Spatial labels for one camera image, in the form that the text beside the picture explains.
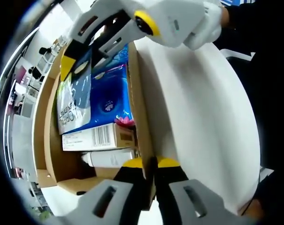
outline cardboard divider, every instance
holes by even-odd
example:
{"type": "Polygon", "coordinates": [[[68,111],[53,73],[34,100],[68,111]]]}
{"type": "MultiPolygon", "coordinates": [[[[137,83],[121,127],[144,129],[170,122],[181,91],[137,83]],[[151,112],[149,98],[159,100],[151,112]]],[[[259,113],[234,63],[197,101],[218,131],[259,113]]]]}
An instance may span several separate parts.
{"type": "MultiPolygon", "coordinates": [[[[44,81],[37,103],[34,118],[34,157],[41,187],[58,185],[77,195],[90,190],[104,179],[113,179],[119,169],[93,168],[82,161],[81,152],[62,150],[56,111],[56,91],[60,82],[59,68],[62,52],[56,57],[50,74],[44,81]]],[[[133,43],[129,44],[128,71],[131,110],[136,122],[138,149],[143,167],[147,170],[150,158],[154,154],[140,86],[137,52],[133,43]]]]}

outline pink flower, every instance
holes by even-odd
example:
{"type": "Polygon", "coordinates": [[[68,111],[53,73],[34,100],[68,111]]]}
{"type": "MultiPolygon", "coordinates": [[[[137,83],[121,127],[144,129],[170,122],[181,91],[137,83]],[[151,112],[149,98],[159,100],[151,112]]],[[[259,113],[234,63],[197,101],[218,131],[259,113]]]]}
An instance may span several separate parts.
{"type": "Polygon", "coordinates": [[[118,119],[115,119],[115,123],[122,127],[132,127],[135,125],[134,120],[130,120],[128,116],[126,116],[124,119],[120,116],[118,119]]]}

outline cardboard box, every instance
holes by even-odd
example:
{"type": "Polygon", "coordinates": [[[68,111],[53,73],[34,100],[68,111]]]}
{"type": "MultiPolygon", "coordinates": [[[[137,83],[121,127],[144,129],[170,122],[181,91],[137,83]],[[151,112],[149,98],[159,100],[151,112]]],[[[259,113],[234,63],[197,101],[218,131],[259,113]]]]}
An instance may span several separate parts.
{"type": "MultiPolygon", "coordinates": [[[[104,179],[113,179],[118,169],[89,167],[81,160],[80,152],[62,150],[55,102],[62,52],[63,50],[56,57],[38,96],[33,119],[32,147],[39,185],[42,188],[58,185],[78,195],[90,190],[104,179]]],[[[149,179],[147,174],[150,174],[150,159],[154,153],[140,85],[138,56],[133,43],[129,44],[128,71],[131,110],[136,123],[138,149],[145,177],[149,179]]]]}
{"type": "Polygon", "coordinates": [[[62,135],[64,151],[112,150],[135,147],[133,130],[115,123],[62,135]]]}

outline white bottle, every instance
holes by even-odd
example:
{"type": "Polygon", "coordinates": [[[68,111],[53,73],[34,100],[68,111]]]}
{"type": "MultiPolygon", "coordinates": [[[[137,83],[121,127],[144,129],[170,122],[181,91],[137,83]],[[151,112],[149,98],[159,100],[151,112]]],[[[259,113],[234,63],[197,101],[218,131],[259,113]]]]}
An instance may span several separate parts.
{"type": "Polygon", "coordinates": [[[109,151],[91,151],[85,153],[81,158],[91,167],[121,168],[125,162],[135,158],[135,150],[127,148],[109,151]]]}

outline barcode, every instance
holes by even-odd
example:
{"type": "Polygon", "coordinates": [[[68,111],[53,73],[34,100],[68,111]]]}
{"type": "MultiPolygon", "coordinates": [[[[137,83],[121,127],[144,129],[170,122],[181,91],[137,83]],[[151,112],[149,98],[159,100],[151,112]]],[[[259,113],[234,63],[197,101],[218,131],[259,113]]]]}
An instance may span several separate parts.
{"type": "Polygon", "coordinates": [[[92,143],[95,147],[110,145],[108,125],[92,129],[92,143]]]}

